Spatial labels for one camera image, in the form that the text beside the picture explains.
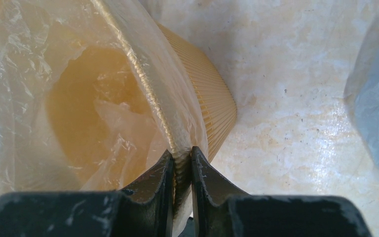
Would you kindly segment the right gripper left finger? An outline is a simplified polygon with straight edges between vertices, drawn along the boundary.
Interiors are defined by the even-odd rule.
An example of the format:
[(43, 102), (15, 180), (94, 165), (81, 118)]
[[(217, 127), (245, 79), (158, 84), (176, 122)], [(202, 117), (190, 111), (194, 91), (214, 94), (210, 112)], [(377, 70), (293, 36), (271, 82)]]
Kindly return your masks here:
[(170, 237), (173, 158), (120, 190), (13, 192), (0, 196), (0, 237)]

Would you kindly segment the yellow plastic trash bin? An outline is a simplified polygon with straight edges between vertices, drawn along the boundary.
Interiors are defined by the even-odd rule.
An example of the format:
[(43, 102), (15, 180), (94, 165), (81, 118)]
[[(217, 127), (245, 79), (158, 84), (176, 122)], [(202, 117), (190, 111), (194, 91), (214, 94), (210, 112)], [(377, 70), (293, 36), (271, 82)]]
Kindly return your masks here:
[[(207, 142), (191, 135), (212, 160), (233, 128), (237, 108), (219, 72), (199, 48), (164, 26), (160, 30), (181, 60), (201, 109)], [(56, 52), (82, 49), (47, 94), (45, 109), (61, 157), (45, 166), (47, 190), (113, 190), (131, 183), (166, 149), (146, 96), (124, 52), (91, 45), (57, 23)]]

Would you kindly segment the clear plastic trash bag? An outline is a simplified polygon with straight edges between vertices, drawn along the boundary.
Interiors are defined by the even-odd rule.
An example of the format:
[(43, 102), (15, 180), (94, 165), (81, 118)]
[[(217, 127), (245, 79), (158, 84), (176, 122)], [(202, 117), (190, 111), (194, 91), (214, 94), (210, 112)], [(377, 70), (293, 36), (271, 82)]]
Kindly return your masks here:
[(0, 0), (0, 237), (177, 237), (207, 136), (137, 0)]

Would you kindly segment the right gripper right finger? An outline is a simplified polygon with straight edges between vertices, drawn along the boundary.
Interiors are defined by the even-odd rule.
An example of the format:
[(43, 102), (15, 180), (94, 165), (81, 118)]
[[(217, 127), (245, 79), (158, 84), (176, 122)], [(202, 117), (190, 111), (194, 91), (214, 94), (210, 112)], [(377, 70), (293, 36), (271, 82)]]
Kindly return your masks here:
[(197, 237), (369, 237), (360, 211), (339, 196), (250, 195), (191, 151)]

